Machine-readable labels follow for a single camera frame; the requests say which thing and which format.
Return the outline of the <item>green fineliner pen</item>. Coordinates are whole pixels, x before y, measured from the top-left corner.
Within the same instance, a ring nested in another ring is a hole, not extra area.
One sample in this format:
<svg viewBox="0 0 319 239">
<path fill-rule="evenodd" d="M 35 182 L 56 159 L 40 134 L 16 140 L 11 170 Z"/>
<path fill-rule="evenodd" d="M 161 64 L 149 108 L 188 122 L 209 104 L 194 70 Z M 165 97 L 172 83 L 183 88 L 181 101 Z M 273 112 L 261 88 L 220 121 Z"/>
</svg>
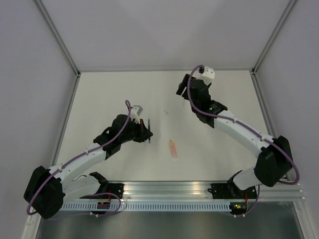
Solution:
<svg viewBox="0 0 319 239">
<path fill-rule="evenodd" d="M 148 119 L 148 131 L 149 133 L 151 133 L 151 121 L 150 119 Z M 148 137 L 148 143 L 151 143 L 151 136 Z"/>
</svg>

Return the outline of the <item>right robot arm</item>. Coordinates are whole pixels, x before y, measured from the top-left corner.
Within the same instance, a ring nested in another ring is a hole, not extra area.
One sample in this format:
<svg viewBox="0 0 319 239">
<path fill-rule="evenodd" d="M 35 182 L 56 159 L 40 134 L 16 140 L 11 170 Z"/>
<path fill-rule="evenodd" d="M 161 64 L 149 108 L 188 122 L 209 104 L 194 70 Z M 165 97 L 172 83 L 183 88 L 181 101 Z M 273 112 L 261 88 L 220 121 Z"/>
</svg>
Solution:
<svg viewBox="0 0 319 239">
<path fill-rule="evenodd" d="M 244 124 L 225 105 L 211 98 L 210 85 L 203 77 L 185 74 L 176 94 L 190 101 L 191 110 L 202 123 L 229 135 L 256 157 L 255 166 L 240 170 L 228 179 L 228 194 L 237 198 L 251 187 L 273 187 L 293 168 L 289 141 Z"/>
</svg>

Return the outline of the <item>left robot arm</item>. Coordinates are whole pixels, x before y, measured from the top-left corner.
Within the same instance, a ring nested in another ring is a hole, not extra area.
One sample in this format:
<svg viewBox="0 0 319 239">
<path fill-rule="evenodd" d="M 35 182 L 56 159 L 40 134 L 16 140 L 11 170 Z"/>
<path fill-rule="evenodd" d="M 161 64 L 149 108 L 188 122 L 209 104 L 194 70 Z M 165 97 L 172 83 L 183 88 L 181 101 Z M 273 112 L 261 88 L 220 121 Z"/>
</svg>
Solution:
<svg viewBox="0 0 319 239">
<path fill-rule="evenodd" d="M 63 205 L 83 197 L 104 198 L 110 193 L 108 180 L 98 172 L 80 179 L 89 168 L 99 164 L 129 141 L 142 143 L 153 136 L 142 119 L 118 115 L 112 125 L 98 135 L 87 149 L 65 163 L 50 168 L 37 167 L 24 193 L 28 202 L 27 214 L 40 214 L 43 219 L 53 217 Z"/>
</svg>

